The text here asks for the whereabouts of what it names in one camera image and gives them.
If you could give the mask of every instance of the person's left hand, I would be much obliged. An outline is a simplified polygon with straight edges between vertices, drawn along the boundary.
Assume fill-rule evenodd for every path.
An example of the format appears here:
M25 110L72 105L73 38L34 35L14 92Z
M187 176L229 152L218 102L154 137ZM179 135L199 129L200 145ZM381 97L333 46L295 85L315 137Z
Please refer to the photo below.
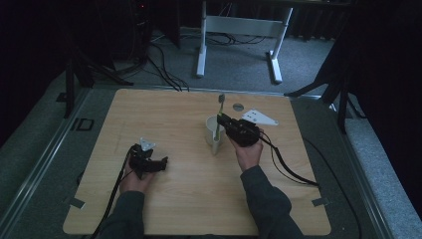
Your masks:
M127 162L124 167L125 178L120 183L120 193L126 191L139 191L145 193L155 174L156 172L145 173L142 179L139 179L136 173L132 171L132 168L130 168L129 162Z

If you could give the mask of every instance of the metal stand leg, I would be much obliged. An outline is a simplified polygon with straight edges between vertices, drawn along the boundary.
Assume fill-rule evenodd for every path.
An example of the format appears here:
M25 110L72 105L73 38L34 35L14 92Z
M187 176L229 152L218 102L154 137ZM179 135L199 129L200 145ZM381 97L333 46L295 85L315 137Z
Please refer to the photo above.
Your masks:
M201 22L201 47L199 49L198 67L196 76L199 78L204 77L205 73L205 57L207 56L207 46L205 45L205 37L207 34L207 2L202 2L202 22Z
M277 39L276 47L274 48L274 51L270 51L270 61L271 61L270 63L273 69L274 81L278 84L283 81L283 78L282 78L282 73L280 71L279 60L277 59L277 57L279 56L280 49L282 48L282 43L286 35L286 30L288 29L288 26L289 26L289 21L292 16L292 12L293 12L293 8L289 8L288 13L285 16L285 19L283 19L283 28Z

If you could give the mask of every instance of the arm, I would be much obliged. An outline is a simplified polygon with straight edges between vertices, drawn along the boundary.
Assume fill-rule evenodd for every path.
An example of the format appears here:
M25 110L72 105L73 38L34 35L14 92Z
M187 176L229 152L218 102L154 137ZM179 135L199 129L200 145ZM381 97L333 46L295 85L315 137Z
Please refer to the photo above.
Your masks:
M285 193L273 187L259 166L263 144L241 147L230 138L242 169L242 183L259 238L303 238L304 235L290 216L292 204Z
M145 191L155 173L147 173L139 179L132 172L129 163L125 166L125 176L120 183L118 198L112 215L101 226L101 239L143 237L142 209Z
M101 227L101 239L142 238L144 194L139 191L127 191L120 195L112 215Z

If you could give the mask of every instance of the person's right hand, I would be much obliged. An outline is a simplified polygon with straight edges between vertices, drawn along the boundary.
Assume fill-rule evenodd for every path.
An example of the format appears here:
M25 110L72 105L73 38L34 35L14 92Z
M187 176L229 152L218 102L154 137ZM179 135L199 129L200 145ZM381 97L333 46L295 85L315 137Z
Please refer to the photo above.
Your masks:
M236 149L236 156L242 172L260 163L261 153L264 148L260 139L255 144L247 147L241 147L235 140L230 137L229 139Z

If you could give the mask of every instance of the black device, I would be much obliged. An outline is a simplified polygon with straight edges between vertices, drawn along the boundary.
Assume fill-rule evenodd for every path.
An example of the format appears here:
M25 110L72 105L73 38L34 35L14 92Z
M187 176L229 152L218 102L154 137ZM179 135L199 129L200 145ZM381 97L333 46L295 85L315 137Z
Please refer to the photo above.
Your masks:
M251 146L260 139L260 129L250 121L231 119L221 114L217 115L217 123L223 126L226 134L242 147Z
M145 172L165 170L168 157L164 157L161 160L152 160L152 153L153 149L144 150L141 145L137 143L127 152L126 159L128 159L129 166L139 178L142 178L142 175Z
M289 169L289 167L283 161L283 158L282 158L282 155L280 154L279 149L271 143L269 138L268 140L266 140L263 137L261 137L260 129L253 122L250 122L244 119L239 119L239 120L231 119L225 114L219 114L217 115L217 123L222 125L226 129L226 134L230 138L235 140L242 147L251 146L255 144L259 139L261 139L264 143L269 145L271 149L276 153L276 156L279 159L280 164L286 170L286 172L288 172L291 176L299 180L296 182L301 181L300 183L319 187L319 185L316 182L303 178L295 174L291 169Z

